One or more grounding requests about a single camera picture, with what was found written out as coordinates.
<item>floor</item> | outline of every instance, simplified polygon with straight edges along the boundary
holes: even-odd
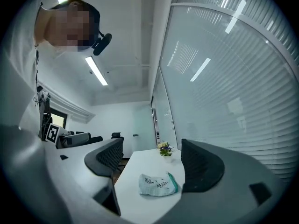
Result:
[[[129,160],[121,160],[119,165],[126,165]],[[119,170],[115,170],[113,173],[113,184],[116,184],[117,179],[120,177],[121,172]]]

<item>person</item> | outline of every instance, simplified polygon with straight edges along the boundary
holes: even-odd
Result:
[[[18,125],[38,135],[38,45],[48,42],[58,48],[86,49],[98,37],[99,22],[99,12],[83,0],[67,0],[52,9],[43,8],[42,0],[25,2],[1,42],[0,85],[5,98],[1,98],[0,124]]]

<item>white desk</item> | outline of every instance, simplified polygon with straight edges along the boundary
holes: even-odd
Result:
[[[185,171],[181,162],[181,151],[172,154],[173,162],[166,163],[157,149],[133,152],[129,162],[115,184],[116,197],[121,217],[133,223],[150,224],[161,218],[181,198]],[[170,196],[155,197],[139,194],[140,174],[167,176],[170,172],[177,184],[178,192]]]

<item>flowers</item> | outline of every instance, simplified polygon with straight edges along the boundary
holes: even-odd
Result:
[[[172,148],[169,147],[168,142],[159,143],[158,144],[158,149],[160,149],[160,154],[162,156],[171,156],[171,149]]]

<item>dark hair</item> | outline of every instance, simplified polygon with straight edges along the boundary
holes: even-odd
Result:
[[[92,46],[95,41],[98,38],[99,34],[99,24],[100,24],[100,13],[98,10],[90,5],[87,2],[84,2],[83,0],[66,0],[60,4],[57,4],[56,6],[52,7],[51,10],[57,10],[63,7],[67,7],[70,5],[71,2],[78,2],[79,3],[79,9],[81,11],[86,11],[90,13],[90,17],[94,18],[94,27],[93,27],[93,34],[90,34],[90,38],[88,41],[84,42],[84,44],[80,45],[81,49],[86,49],[87,47]]]

